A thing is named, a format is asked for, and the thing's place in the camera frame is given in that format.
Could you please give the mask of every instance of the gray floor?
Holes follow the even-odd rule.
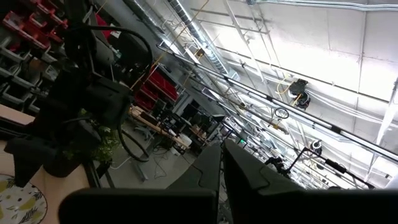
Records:
[[[149,145],[149,142],[145,141],[144,135],[139,131],[133,131],[133,127],[128,122],[123,126],[123,129],[137,139],[144,147]],[[136,144],[129,139],[126,140],[126,143],[131,147],[134,154],[137,156],[142,155]],[[160,150],[155,153],[161,154],[164,152],[164,150]],[[195,161],[195,157],[189,153],[185,153],[184,156],[175,156],[170,151],[167,151],[162,155],[151,154],[149,162],[146,163],[129,159],[121,165],[128,158],[129,156],[122,146],[119,146],[115,150],[113,156],[114,164],[109,169],[109,174],[116,188],[164,189],[178,179],[188,169],[190,164]],[[140,179],[134,166],[135,163],[140,164],[149,180],[143,182]],[[105,176],[101,179],[101,183],[103,187],[109,187]]]

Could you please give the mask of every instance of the red storage bin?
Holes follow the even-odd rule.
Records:
[[[153,100],[149,100],[146,95],[140,92],[134,96],[134,99],[137,105],[146,111],[151,111],[155,106],[155,102]]]
[[[148,86],[148,84],[143,84],[141,86],[141,91],[144,92],[149,98],[152,100],[156,101],[159,97],[158,93],[155,91],[152,91],[151,88]]]
[[[37,28],[36,25],[33,25],[29,21],[23,22],[23,17],[18,16],[14,12],[9,12],[3,19],[2,23],[6,27],[17,31],[19,35],[33,42],[41,49],[47,49],[48,47],[50,47],[50,41],[48,40],[47,36],[42,31],[40,31],[40,29]]]
[[[35,3],[37,7],[44,13],[49,14],[51,19],[53,19],[57,24],[63,26],[63,28],[68,28],[68,20],[61,20],[58,16],[55,15],[56,9],[54,6],[49,3],[47,0],[30,0],[32,3]]]
[[[165,78],[163,78],[163,76],[159,72],[155,71],[149,77],[148,81],[172,101],[177,100],[178,95],[175,87],[171,85]]]

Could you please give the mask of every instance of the workbench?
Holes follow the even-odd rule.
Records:
[[[162,129],[162,128],[159,126],[159,124],[154,125],[154,124],[152,124],[151,122],[145,120],[143,117],[141,117],[141,113],[145,113],[145,111],[144,111],[142,108],[138,107],[138,106],[134,106],[134,107],[131,108],[129,114],[130,114],[134,119],[136,119],[137,121],[139,121],[139,122],[145,124],[146,126],[150,127],[151,129],[153,129],[155,132],[157,132],[157,133],[159,133],[159,134],[161,134],[161,135],[163,135],[163,136],[167,136],[168,138],[172,139],[172,140],[175,141],[176,143],[179,143],[180,145],[182,145],[183,147],[185,147],[185,149],[188,149],[188,148],[189,148],[189,146],[186,145],[186,144],[181,140],[180,137],[172,136],[167,130]]]
[[[147,121],[146,119],[144,119],[143,117],[141,117],[141,114],[145,113],[145,111],[138,107],[138,106],[133,106],[130,111],[129,114],[137,121],[143,123],[144,125],[148,126],[149,128],[153,129],[155,132],[159,133],[158,135],[156,135],[156,137],[152,140],[152,142],[149,144],[149,146],[146,148],[146,151],[148,152],[148,154],[150,155],[152,153],[152,151],[154,150],[154,148],[164,140],[164,138],[169,138],[171,140],[173,140],[174,142],[180,144],[182,147],[184,147],[185,149],[188,149],[189,146],[186,145],[182,139],[180,137],[176,137],[170,134],[169,131],[162,129],[159,124],[157,123],[152,124],[151,122]],[[145,172],[141,169],[140,166],[140,162],[135,161],[135,167],[137,170],[137,173],[139,174],[140,178],[142,181],[148,180],[148,176],[145,174]]]
[[[34,117],[21,113],[14,109],[0,105],[0,116],[13,120],[21,124],[28,124],[34,120]],[[12,154],[4,152],[6,141],[0,141],[0,174],[14,176],[14,158]],[[85,164],[75,169],[66,178],[53,177],[44,171],[43,167],[33,176],[30,182],[35,185],[45,196],[47,200],[47,214],[41,224],[57,224],[58,207],[62,200],[70,193],[92,186],[90,179],[93,178],[95,169]]]

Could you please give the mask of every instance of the pipe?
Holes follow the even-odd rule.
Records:
[[[177,15],[181,18],[182,22],[188,27],[191,35],[202,44],[203,50],[205,50],[206,56],[209,61],[217,68],[220,73],[231,77],[235,75],[235,71],[230,69],[226,63],[221,60],[221,56],[218,55],[217,49],[211,43],[208,35],[201,31],[203,28],[196,21],[191,20],[191,16],[188,11],[181,5],[179,0],[167,0],[167,2],[173,7]]]
[[[293,6],[310,7],[332,7],[340,9],[355,9],[360,11],[398,11],[398,5],[395,4],[358,4],[353,2],[325,2],[325,1],[304,1],[304,0],[257,0],[256,3],[275,3],[288,4]]]
[[[242,58],[250,59],[250,57],[248,57],[248,56],[246,56],[246,55],[239,54],[239,53],[236,53],[236,52],[227,50],[227,49],[223,49],[223,48],[221,48],[221,47],[217,47],[217,48],[220,49],[220,50],[222,50],[222,51],[231,53],[231,54],[236,54],[236,55],[238,55],[238,56],[240,56],[240,57],[242,57]],[[345,88],[345,87],[342,87],[342,86],[338,86],[338,85],[334,85],[333,83],[328,83],[328,82],[325,82],[325,81],[323,81],[323,80],[319,80],[319,79],[317,79],[317,78],[313,78],[313,77],[310,77],[310,76],[307,76],[307,75],[304,75],[304,74],[301,74],[301,73],[298,73],[298,72],[295,72],[295,71],[291,71],[291,70],[289,70],[289,69],[286,69],[286,68],[283,68],[283,67],[279,67],[279,66],[277,66],[277,65],[274,65],[274,64],[271,64],[271,63],[268,63],[268,62],[263,62],[263,61],[261,61],[261,60],[257,60],[257,61],[258,61],[259,63],[263,64],[263,65],[268,65],[268,66],[271,66],[272,68],[274,68],[274,69],[276,69],[276,70],[280,70],[281,72],[289,73],[289,74],[293,75],[293,76],[296,77],[296,78],[301,78],[301,79],[304,79],[304,80],[306,80],[306,81],[320,82],[320,83],[322,83],[322,84],[326,84],[326,85],[329,85],[329,86],[333,86],[333,87],[335,87],[335,88],[338,88],[338,89],[340,89],[340,90],[344,90],[344,91],[350,92],[350,93],[355,94],[355,95],[357,95],[357,96],[362,96],[362,97],[365,97],[365,98],[369,98],[369,99],[372,99],[372,100],[376,100],[376,101],[381,102],[381,103],[388,103],[387,100],[383,100],[383,99],[380,99],[380,98],[377,98],[377,97],[374,97],[374,96],[370,96],[370,95],[367,95],[367,94],[364,94],[364,93],[357,93],[356,91],[350,90],[350,89],[348,89],[348,88]]]
[[[257,74],[258,76],[261,77],[261,81],[263,82],[263,81],[264,81],[264,78],[262,77],[262,73],[261,73],[260,66],[259,66],[259,64],[257,63],[256,57],[254,56],[253,51],[250,49],[250,46],[249,46],[248,42],[247,42],[246,39],[244,38],[244,35],[243,35],[243,33],[242,33],[242,30],[241,30],[241,28],[240,28],[240,26],[239,26],[239,22],[238,22],[238,20],[236,20],[235,15],[234,15],[234,12],[232,11],[231,6],[229,6],[229,4],[228,4],[228,0],[223,0],[223,2],[224,2],[225,9],[228,11],[228,14],[229,14],[229,16],[230,16],[230,18],[231,18],[231,20],[232,20],[232,22],[233,22],[233,24],[234,24],[236,30],[237,30],[239,36],[241,37],[242,41],[244,42],[244,44],[246,45],[246,47],[248,48],[248,50],[249,50],[249,52],[250,52],[251,60],[252,60],[252,61],[254,62],[254,64],[256,65],[256,70],[257,70],[257,73],[256,73],[256,74]]]
[[[123,0],[123,2],[149,28],[149,30],[160,39],[160,41],[166,40],[166,45],[171,47],[169,44],[172,43],[170,37],[174,36],[173,32],[163,25],[164,22],[162,19],[145,0]],[[183,48],[179,46],[179,44],[175,44],[175,46],[180,52],[183,52]]]
[[[315,129],[315,126],[316,126],[316,127],[320,128],[320,129],[327,130],[328,133],[336,133],[337,135],[340,135],[340,136],[343,136],[343,137],[346,137],[346,138],[352,140],[353,143],[356,143],[360,147],[364,147],[366,150],[370,150],[370,151],[376,152],[376,153],[380,154],[381,156],[383,156],[384,158],[386,158],[386,159],[388,159],[390,161],[398,162],[398,155],[389,152],[388,150],[382,148],[381,146],[377,146],[377,145],[375,145],[375,144],[373,144],[373,143],[371,143],[371,142],[369,142],[367,140],[364,140],[363,138],[360,138],[360,137],[358,137],[358,136],[356,136],[356,135],[354,135],[352,133],[349,133],[347,131],[341,130],[338,127],[335,127],[335,126],[333,126],[330,123],[327,123],[327,122],[325,122],[325,121],[323,121],[323,120],[321,120],[319,118],[316,118],[316,117],[314,117],[314,116],[312,116],[312,115],[310,115],[310,114],[308,114],[308,113],[306,113],[304,111],[301,111],[301,110],[299,110],[297,108],[294,108],[293,106],[290,106],[290,105],[288,105],[286,103],[283,103],[283,102],[281,102],[281,101],[279,101],[279,100],[277,100],[277,99],[275,99],[275,98],[273,98],[273,97],[271,97],[269,95],[263,94],[263,93],[255,90],[255,89],[253,89],[253,88],[251,88],[251,87],[249,87],[249,86],[247,86],[247,85],[245,85],[243,83],[237,82],[236,80],[232,80],[232,79],[228,78],[225,75],[216,73],[215,71],[212,71],[209,68],[206,68],[206,67],[204,67],[202,65],[199,65],[199,64],[197,64],[195,62],[192,62],[192,61],[190,61],[189,59],[186,59],[183,56],[177,55],[174,52],[172,52],[172,51],[170,51],[170,50],[168,50],[168,49],[166,49],[164,47],[161,47],[161,46],[158,45],[158,48],[168,52],[169,54],[173,55],[176,58],[179,58],[179,59],[183,60],[184,62],[187,62],[187,63],[189,63],[191,65],[194,65],[194,66],[204,70],[205,72],[208,72],[210,75],[213,75],[213,76],[215,76],[217,78],[221,78],[221,79],[226,80],[228,83],[230,83],[230,85],[233,86],[233,88],[235,88],[235,86],[238,86],[238,87],[242,88],[243,91],[240,90],[241,92],[247,91],[249,95],[255,96],[257,99],[258,98],[262,99],[261,102],[263,102],[265,104],[271,105],[273,107],[276,107],[276,105],[278,105],[280,107],[285,108],[287,111],[291,112],[291,114],[290,114],[291,116],[294,114],[294,115],[296,115],[298,117],[301,117],[302,119],[307,120],[310,123],[312,123],[311,127],[313,127],[314,129]]]
[[[398,106],[395,103],[396,99],[398,98],[397,85],[398,85],[398,78],[397,78],[397,80],[396,80],[396,82],[394,84],[394,87],[392,89],[390,102],[388,104],[388,108],[386,110],[386,113],[384,115],[383,121],[381,123],[379,133],[377,135],[376,144],[378,144],[378,145],[380,145],[380,143],[381,143],[381,141],[382,141],[382,139],[384,137],[384,134],[387,131],[387,128],[392,123],[392,120],[394,119],[394,116],[395,116],[395,114],[398,111]]]

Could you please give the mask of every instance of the patterned plate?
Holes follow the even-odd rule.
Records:
[[[0,174],[0,224],[39,224],[47,213],[43,193],[31,183],[14,185],[14,177]]]

